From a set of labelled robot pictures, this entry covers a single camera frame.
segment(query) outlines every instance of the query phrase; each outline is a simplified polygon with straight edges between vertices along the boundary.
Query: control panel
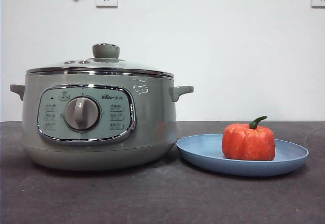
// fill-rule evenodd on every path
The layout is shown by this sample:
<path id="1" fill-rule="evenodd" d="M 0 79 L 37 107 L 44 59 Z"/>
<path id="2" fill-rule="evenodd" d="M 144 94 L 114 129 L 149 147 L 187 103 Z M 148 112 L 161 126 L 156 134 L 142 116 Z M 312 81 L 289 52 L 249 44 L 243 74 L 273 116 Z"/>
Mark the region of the control panel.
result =
<path id="1" fill-rule="evenodd" d="M 116 142 L 124 140 L 135 129 L 134 102 L 132 95 L 122 87 L 55 86 L 41 95 L 37 124 L 43 136 L 60 144 L 65 141 L 86 141 L 88 145 L 107 140 Z"/>

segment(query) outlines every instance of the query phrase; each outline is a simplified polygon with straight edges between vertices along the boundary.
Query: green stem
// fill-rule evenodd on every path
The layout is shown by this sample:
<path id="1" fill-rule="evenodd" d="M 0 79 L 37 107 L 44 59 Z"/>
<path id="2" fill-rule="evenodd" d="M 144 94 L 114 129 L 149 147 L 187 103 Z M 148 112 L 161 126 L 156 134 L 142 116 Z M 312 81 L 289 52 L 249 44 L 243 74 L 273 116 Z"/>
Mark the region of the green stem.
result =
<path id="1" fill-rule="evenodd" d="M 258 124 L 260 121 L 262 121 L 262 120 L 264 120 L 264 119 L 266 119 L 266 118 L 268 118 L 268 117 L 267 117 L 267 116 L 261 116 L 261 117 L 259 117 L 259 118 L 256 118 L 254 121 L 251 122 L 251 124 L 249 125 L 249 128 L 250 128 L 250 129 L 256 129 L 256 128 L 257 128 L 257 124 Z"/>

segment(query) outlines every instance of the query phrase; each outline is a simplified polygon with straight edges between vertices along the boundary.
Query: pot handle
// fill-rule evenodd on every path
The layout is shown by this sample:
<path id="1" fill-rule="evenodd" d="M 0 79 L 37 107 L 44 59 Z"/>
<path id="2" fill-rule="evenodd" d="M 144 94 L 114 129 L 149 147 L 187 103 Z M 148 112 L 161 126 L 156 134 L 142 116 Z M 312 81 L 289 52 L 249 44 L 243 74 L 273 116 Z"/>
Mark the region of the pot handle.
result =
<path id="1" fill-rule="evenodd" d="M 20 99 L 24 100 L 25 86 L 18 84 L 10 84 L 10 91 L 20 96 Z"/>
<path id="2" fill-rule="evenodd" d="M 178 101 L 178 98 L 185 93 L 192 93 L 194 91 L 193 86 L 179 86 L 171 88 L 172 101 Z"/>

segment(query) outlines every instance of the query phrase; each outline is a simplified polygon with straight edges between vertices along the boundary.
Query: glass lid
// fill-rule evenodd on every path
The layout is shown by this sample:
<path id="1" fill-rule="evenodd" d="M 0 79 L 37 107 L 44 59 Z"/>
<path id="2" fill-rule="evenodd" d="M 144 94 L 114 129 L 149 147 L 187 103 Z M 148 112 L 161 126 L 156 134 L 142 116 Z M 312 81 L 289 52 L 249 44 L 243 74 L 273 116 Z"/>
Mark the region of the glass lid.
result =
<path id="1" fill-rule="evenodd" d="M 94 58 L 85 60 L 67 60 L 46 67 L 27 70 L 31 73 L 134 73 L 134 74 L 149 74 L 173 78 L 171 73 L 161 72 L 155 68 L 144 66 L 138 63 L 133 63 L 118 59 L 120 48 L 113 44 L 96 44 L 92 46 Z"/>

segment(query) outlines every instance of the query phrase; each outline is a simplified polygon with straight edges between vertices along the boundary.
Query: white wall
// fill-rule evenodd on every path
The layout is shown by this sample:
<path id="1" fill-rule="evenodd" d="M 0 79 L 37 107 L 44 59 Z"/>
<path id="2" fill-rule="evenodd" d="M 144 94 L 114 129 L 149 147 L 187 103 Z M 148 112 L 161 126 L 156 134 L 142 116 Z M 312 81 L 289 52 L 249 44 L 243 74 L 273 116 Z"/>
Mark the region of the white wall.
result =
<path id="1" fill-rule="evenodd" d="M 1 120 L 21 120 L 9 84 L 27 69 L 121 47 L 122 59 L 195 91 L 178 120 L 325 120 L 325 9 L 310 0 L 1 0 Z"/>

